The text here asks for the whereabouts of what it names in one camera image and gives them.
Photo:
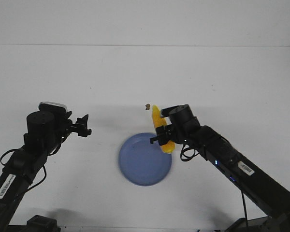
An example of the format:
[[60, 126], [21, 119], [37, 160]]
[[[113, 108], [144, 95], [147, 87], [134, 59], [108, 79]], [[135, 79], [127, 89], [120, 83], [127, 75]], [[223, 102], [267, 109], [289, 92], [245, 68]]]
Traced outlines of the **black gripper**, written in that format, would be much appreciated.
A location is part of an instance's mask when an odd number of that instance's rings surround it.
[[177, 143], [177, 130], [173, 124], [156, 127], [155, 131], [156, 136], [150, 138], [151, 144], [155, 141], [157, 141], [159, 145], [167, 145], [171, 141]]
[[83, 118], [77, 118], [75, 123], [70, 123], [67, 128], [64, 130], [64, 135], [69, 136], [71, 133], [77, 133], [80, 137], [88, 137], [92, 134], [92, 129], [88, 129], [87, 122], [88, 122], [89, 115], [86, 114]]

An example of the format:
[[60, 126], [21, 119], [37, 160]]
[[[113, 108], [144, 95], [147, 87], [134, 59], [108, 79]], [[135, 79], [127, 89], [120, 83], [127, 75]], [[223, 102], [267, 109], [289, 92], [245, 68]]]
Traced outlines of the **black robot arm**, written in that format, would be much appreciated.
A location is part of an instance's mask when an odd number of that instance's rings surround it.
[[237, 151], [222, 135], [209, 126], [200, 125], [190, 106], [165, 109], [152, 106], [156, 137], [163, 152], [171, 153], [182, 144], [180, 158], [190, 161], [197, 155], [211, 162], [266, 216], [238, 219], [228, 232], [290, 232], [290, 192]]
[[27, 116], [28, 132], [24, 145], [11, 149], [9, 160], [3, 165], [0, 176], [0, 232], [5, 232], [24, 195], [35, 187], [33, 181], [40, 169], [45, 168], [47, 158], [57, 153], [61, 144], [75, 132], [87, 137], [88, 115], [73, 123], [71, 112], [55, 115], [37, 111]]

